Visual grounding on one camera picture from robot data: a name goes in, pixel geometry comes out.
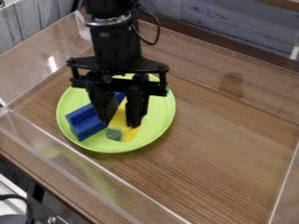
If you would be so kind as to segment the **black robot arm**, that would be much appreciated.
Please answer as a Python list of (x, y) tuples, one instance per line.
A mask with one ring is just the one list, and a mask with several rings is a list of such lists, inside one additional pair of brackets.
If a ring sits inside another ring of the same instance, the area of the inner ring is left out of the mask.
[(170, 67), (142, 53), (142, 44), (155, 42), (141, 35), (134, 11), (149, 11), (139, 0), (86, 0), (85, 4), (94, 55), (69, 59), (71, 85), (87, 90), (105, 123), (111, 122), (118, 110), (117, 93), (126, 93), (126, 125), (137, 128), (147, 114), (150, 97), (166, 96), (169, 92)]

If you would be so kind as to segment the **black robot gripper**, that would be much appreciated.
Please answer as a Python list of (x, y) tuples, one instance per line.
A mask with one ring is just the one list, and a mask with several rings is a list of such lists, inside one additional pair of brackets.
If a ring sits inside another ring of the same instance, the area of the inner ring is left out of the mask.
[[(94, 55), (69, 59), (71, 85), (87, 89), (95, 112), (105, 124), (110, 123), (118, 110), (114, 91), (127, 91), (126, 124), (135, 129), (147, 114), (150, 95), (167, 95), (166, 74), (170, 67), (143, 56), (141, 42), (146, 42), (146, 39), (135, 18), (87, 17), (86, 26), (90, 28)], [(127, 74), (135, 75), (133, 80), (118, 79), (118, 76)], [(159, 74), (159, 81), (150, 81), (149, 74)]]

